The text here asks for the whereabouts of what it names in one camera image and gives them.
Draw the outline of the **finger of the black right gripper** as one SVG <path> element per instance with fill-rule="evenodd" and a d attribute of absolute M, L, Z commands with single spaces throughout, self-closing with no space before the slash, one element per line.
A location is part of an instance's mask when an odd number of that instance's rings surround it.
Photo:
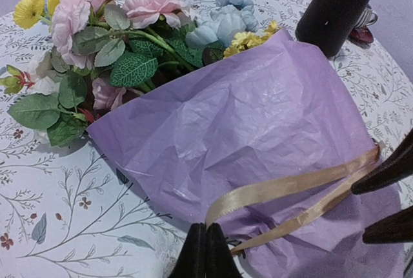
<path fill-rule="evenodd" d="M 412 175 L 412 130 L 377 168 L 351 187 L 354 195 L 373 192 Z"/>
<path fill-rule="evenodd" d="M 412 209 L 406 208 L 365 228 L 362 240 L 366 244 L 411 243 Z"/>

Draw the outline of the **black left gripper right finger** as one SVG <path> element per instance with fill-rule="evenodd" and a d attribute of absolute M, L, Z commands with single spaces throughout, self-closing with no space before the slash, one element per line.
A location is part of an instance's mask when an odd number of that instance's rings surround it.
<path fill-rule="evenodd" d="M 206 231 L 206 278 L 242 278 L 219 224 Z"/>

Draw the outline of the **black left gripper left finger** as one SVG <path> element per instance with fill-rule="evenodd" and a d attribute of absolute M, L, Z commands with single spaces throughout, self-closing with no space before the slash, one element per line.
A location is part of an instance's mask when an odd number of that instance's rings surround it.
<path fill-rule="evenodd" d="M 190 226 L 175 266 L 168 278 L 204 278 L 206 254 L 206 226 Z"/>

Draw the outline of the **flower bouquet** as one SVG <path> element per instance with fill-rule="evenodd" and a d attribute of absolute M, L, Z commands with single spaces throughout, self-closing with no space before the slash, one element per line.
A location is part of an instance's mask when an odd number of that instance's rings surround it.
<path fill-rule="evenodd" d="M 412 129 L 388 52 L 296 41 L 311 0 L 24 0 L 1 18 L 1 276 L 168 277 L 220 225 L 242 277 L 402 277 L 350 187 Z"/>

